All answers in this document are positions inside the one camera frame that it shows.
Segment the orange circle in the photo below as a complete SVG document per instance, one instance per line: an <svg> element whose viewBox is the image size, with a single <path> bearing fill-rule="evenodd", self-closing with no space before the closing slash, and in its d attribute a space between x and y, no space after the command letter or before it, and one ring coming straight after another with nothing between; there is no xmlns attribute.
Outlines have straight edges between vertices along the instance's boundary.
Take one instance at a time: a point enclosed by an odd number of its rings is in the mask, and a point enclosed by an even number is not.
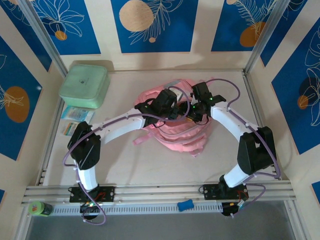
<svg viewBox="0 0 320 240"><path fill-rule="evenodd" d="M4 98L8 101L4 106L7 116L16 123L23 123L30 109L27 92L19 86L12 86L5 92Z"/></svg>
<svg viewBox="0 0 320 240"><path fill-rule="evenodd" d="M63 31L56 31L54 35L60 41L64 41L67 39L67 34L65 34Z"/></svg>
<svg viewBox="0 0 320 240"><path fill-rule="evenodd" d="M235 4L236 2L237 2L237 0L226 0L226 4L228 4L228 5Z"/></svg>
<svg viewBox="0 0 320 240"><path fill-rule="evenodd" d="M305 95L298 98L298 107L302 110L308 107L308 98Z"/></svg>
<svg viewBox="0 0 320 240"><path fill-rule="evenodd" d="M122 26L131 32L148 29L155 19L151 8L141 0L127 1L120 9L119 18Z"/></svg>
<svg viewBox="0 0 320 240"><path fill-rule="evenodd" d="M257 22L255 25L247 27L241 33L240 44L246 48L254 47L265 25L265 22Z"/></svg>
<svg viewBox="0 0 320 240"><path fill-rule="evenodd" d="M150 37L150 38L149 38L149 42L153 44L153 43L156 42L156 39L155 39L154 37Z"/></svg>

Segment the blue eraser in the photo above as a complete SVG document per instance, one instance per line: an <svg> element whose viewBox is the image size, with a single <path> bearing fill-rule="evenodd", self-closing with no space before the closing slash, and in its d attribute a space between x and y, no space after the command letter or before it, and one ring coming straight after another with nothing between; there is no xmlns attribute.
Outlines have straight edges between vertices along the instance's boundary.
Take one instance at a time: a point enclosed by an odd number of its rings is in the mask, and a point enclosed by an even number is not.
<svg viewBox="0 0 320 240"><path fill-rule="evenodd" d="M192 199L189 199L187 201L178 202L178 208L179 211L182 212L184 210L193 209L195 207L194 203L192 202Z"/></svg>

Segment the white cable tray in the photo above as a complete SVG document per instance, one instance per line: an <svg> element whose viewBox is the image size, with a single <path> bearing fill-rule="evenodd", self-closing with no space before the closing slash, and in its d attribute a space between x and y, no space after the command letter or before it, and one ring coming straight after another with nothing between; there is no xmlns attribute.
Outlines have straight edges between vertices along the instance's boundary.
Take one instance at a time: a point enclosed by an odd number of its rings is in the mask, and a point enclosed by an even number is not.
<svg viewBox="0 0 320 240"><path fill-rule="evenodd" d="M222 213L220 202L195 203L194 208L180 212L177 204L121 204L102 207L107 215ZM78 205L56 205L51 216L79 216Z"/></svg>

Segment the mint green box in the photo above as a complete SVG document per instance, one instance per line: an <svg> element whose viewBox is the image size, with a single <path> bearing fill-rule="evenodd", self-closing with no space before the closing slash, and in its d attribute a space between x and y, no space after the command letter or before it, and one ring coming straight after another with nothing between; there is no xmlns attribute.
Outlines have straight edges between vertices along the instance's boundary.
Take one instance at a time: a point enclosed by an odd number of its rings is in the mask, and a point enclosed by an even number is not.
<svg viewBox="0 0 320 240"><path fill-rule="evenodd" d="M105 67L78 64L70 69L59 95L67 105L97 109L104 102L109 84Z"/></svg>

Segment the gray floor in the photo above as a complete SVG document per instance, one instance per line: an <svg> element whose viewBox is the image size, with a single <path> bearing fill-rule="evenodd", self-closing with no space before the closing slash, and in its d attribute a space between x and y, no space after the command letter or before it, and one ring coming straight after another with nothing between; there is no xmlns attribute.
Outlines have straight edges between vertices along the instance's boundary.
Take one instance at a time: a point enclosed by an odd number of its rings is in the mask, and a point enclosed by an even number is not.
<svg viewBox="0 0 320 240"><path fill-rule="evenodd" d="M293 240L283 202L256 202L234 219L221 213L111 215L103 226L77 216L33 217L27 240Z"/></svg>

